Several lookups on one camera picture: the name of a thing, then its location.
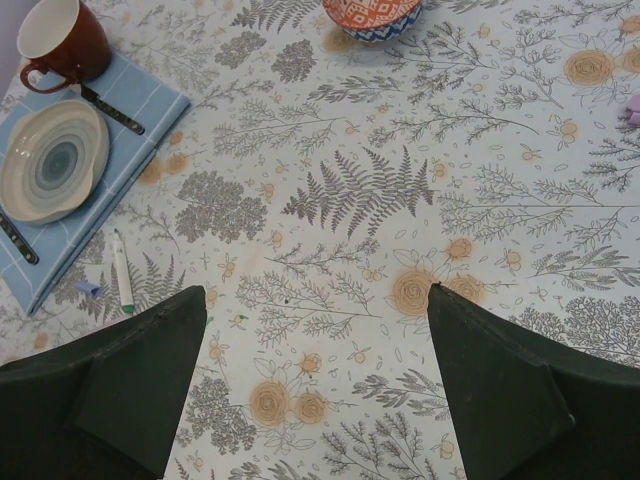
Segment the purple pen cap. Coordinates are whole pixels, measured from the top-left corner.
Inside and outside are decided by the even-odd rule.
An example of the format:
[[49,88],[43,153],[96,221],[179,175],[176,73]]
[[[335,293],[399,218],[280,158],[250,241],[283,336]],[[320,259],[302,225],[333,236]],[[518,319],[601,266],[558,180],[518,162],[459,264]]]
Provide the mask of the purple pen cap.
[[625,113],[626,121],[633,126],[640,126],[640,95],[633,95]]

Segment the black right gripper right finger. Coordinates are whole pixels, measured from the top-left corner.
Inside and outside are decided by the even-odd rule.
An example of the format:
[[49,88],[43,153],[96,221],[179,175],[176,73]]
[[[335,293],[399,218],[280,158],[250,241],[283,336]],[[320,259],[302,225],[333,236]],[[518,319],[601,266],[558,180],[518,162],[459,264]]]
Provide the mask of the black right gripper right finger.
[[636,479],[639,372],[435,284],[428,321],[469,479]]

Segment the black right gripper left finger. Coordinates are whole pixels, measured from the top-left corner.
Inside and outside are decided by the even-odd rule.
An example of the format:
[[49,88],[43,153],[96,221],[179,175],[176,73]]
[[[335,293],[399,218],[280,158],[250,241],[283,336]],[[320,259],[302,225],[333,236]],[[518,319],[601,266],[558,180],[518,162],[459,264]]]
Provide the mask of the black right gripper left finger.
[[206,325],[191,286],[1,368],[4,479],[161,479]]

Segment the blue pen cap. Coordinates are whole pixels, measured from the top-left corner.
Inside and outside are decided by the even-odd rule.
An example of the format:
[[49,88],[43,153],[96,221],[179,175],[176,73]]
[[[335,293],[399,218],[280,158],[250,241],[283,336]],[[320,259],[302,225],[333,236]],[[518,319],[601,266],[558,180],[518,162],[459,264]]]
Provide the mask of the blue pen cap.
[[79,281],[75,283],[75,287],[78,291],[93,298],[96,298],[101,294],[101,287],[90,282]]

